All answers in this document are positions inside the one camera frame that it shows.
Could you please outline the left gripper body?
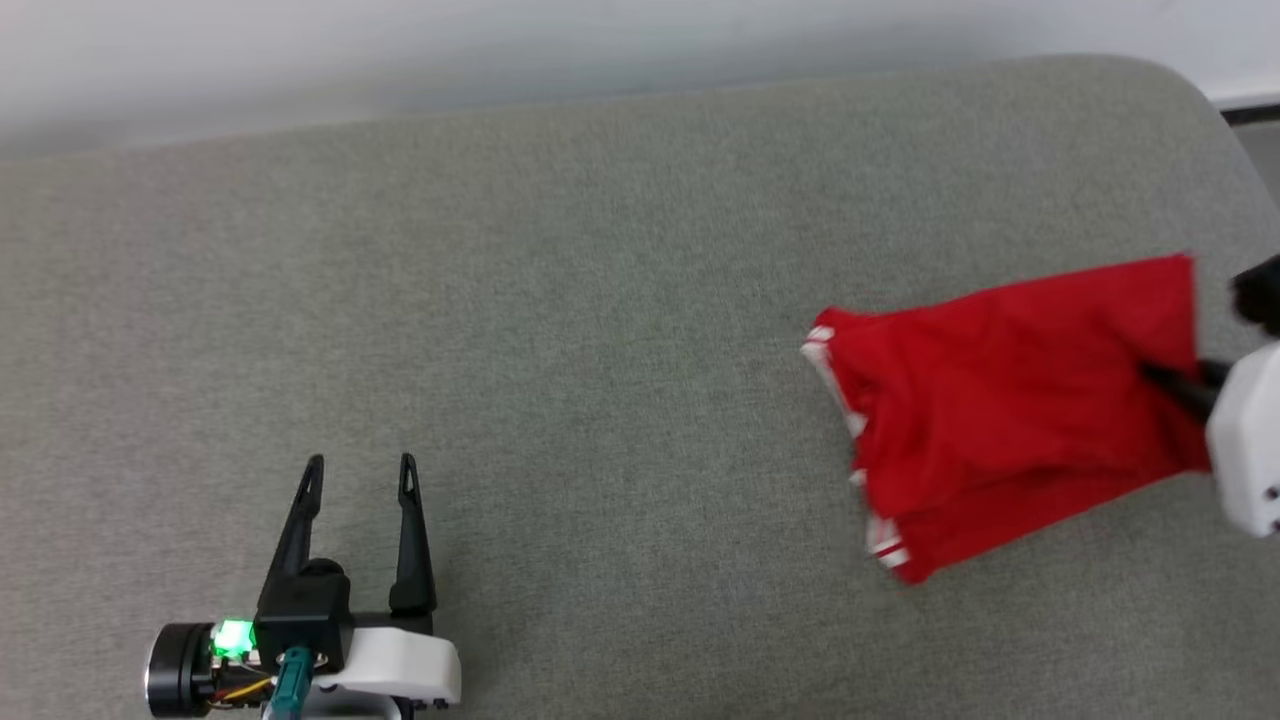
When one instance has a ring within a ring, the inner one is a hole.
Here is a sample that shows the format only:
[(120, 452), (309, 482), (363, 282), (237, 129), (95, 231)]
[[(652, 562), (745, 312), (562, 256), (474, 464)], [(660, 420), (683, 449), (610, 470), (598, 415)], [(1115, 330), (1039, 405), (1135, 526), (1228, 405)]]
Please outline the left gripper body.
[(411, 717), (462, 700), (457, 648), (431, 616), (355, 612), (328, 577), (276, 588), (251, 619), (173, 623), (156, 635), (145, 669), (155, 717), (216, 710), (273, 715), (284, 696), (292, 717)]

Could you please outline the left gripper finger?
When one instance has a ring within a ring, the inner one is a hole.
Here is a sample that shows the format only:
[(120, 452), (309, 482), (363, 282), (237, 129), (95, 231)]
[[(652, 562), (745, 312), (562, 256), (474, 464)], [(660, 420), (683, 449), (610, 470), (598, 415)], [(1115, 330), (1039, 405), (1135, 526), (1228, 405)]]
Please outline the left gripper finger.
[(419, 470), (412, 454), (401, 456), (397, 497), (401, 509), (399, 544), (389, 607), (396, 616), (431, 616), (436, 610), (436, 587)]
[(321, 568), (315, 571), (307, 570), (311, 564), (312, 524), (323, 503), (324, 469), (323, 455), (312, 455), (306, 462), (262, 584), (264, 600), (276, 585), (283, 585), (298, 577), (303, 579), (328, 577), (334, 588), (342, 587), (344, 592), (348, 592), (348, 579), (337, 562), (319, 559)]

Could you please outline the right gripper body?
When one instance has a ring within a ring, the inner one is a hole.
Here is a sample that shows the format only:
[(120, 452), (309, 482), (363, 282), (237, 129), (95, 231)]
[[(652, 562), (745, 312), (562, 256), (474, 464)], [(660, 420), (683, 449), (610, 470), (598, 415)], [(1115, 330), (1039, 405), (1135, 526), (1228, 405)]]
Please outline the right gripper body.
[(1279, 342), (1236, 361), (1206, 424), (1219, 502), (1248, 536), (1279, 528)]

